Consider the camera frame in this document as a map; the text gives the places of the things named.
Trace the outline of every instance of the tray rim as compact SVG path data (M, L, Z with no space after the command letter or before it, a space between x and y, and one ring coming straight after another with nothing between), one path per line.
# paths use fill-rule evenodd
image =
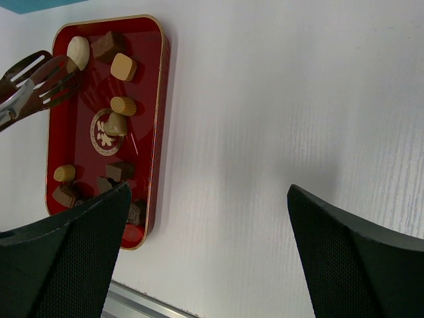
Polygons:
M155 111L154 111L154 132L153 132L153 140L156 140L156 133L157 133L157 122L158 122L158 110L159 110L159 97L160 97L160 90L162 88L162 73L163 73L163 64L164 64L164 51L165 51L165 43L166 43L166 35L165 35L165 30L164 27L161 25L161 23L159 22L159 20L155 17L153 17L152 15L127 15L127 16L123 16L123 17L114 17L114 18L106 18L106 19L95 19L95 20L88 20L88 21L80 21L80 22L72 22L72 23L66 23L65 25L62 25L58 32L56 33L56 35L54 36L53 39L53 44L52 44L52 53L53 53L53 49L54 49L54 45L56 43L56 39L59 35L59 33L61 33L61 31L67 27L72 27L75 25L87 25L87 24L91 24L91 23L102 23L102 22L109 22L109 21L120 21L120 20L131 20L131 19L139 19L139 18L146 18L146 19L150 19L153 22L156 23L156 25L159 28L160 31L160 36L161 36L161 40L162 40L162 44L161 44L161 49L160 49L160 63L159 63L159 77L158 77L158 89L156 91L156 106L155 106ZM46 182L45 182L45 186L44 186L44 203L46 205L46 210L49 216L52 216L52 214L50 213L50 210L48 209L47 206L47 169L48 169L48 145L49 145L49 139L50 139L50 112L51 110L48 110L48 126L47 126L47 149L46 149ZM149 222L149 210L150 210L150 196L151 196L151 191L152 191L152 179L153 179L153 157L154 157L154 153L155 153L155 149L152 153L152 160L150 163L150 175L149 175L149 182L148 182L148 195L147 195L147 210L146 210L146 224L144 226L144 236L142 238L142 240L134 247L131 248L127 248L127 247L122 247L121 249L123 250L136 250L138 249L140 246L142 246L147 238L147 236L149 235L149 231L148 231L148 222Z

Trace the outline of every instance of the dark chocolate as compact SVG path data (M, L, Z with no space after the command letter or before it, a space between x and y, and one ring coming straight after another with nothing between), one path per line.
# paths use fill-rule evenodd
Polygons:
M138 200L131 203L127 221L133 225L144 225L146 223L147 203Z
M75 206L78 198L78 192L68 184L59 185L53 192L53 199L65 207Z
M111 178L97 177L97 188L100 193L109 191L115 187L118 183L113 181Z
M103 63L112 61L118 53L125 53L125 37L117 32L109 31L99 40L91 43L93 56Z
M106 176L116 182L126 181L134 176L134 165L123 161L107 164Z

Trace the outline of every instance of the black textured pad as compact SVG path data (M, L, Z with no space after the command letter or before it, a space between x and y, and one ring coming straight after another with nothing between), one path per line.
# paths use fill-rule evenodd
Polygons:
M424 240L296 185L288 209L316 317L424 317Z
M0 317L100 317L131 190L0 234Z

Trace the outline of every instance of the heart-shaped chocolate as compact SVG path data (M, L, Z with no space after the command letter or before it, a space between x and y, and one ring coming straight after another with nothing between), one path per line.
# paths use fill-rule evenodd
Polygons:
M109 119L103 125L103 129L109 136L126 136L127 119L124 115L113 112L109 115Z

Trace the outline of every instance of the gold tray edge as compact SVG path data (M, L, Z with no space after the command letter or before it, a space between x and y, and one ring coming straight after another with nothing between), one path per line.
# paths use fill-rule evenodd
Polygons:
M58 32L54 36L53 44L52 44L52 53L53 53L54 44L56 43L56 39L57 39L59 33L66 27L70 27L70 26L74 26L74 25L86 25L86 24L89 24L89 23L100 23L100 22L139 19L139 18L147 18L147 19L154 21L159 28L160 35L161 35L161 38L162 38L162 47L161 47L161 50L160 50L158 89L157 89L157 92L156 92L156 107L155 107L155 112L154 112L154 127L155 127L154 128L154 135L156 135L156 129L157 129L156 125L157 125L157 122L158 122L159 94L160 94L160 88L161 88L161 84L162 84L162 71L163 71L164 49L165 49L164 47L165 47L165 39L166 39L164 27L160 24L160 22L157 18L153 17L152 15L128 15L128 16L125 16L125 17L115 17L115 18L108 18L108 19L97 19L97 20L90 20L90 21L67 23L67 24L63 25L62 27L60 27ZM50 110L48 111L47 148L46 148L47 149L46 183L45 183L45 187L44 187L44 204L46 205L47 213L49 214L49 216L52 216L52 214L50 213L50 210L48 209L48 206L47 206L47 167L48 167L48 141L49 141L49 137L50 137ZM146 211L146 224L144 226L144 236L143 236L142 240L140 241L140 243L138 245L131 247L131 248L121 247L121 249L123 249L123 250L136 250L136 249L138 249L140 246L142 246L144 244L147 236L149 235L148 220L149 220L150 192L151 192L151 187L152 187L152 177L153 177L153 162L152 162L151 167L150 167L150 180L149 180L148 195L147 195L148 205L147 205L147 211Z

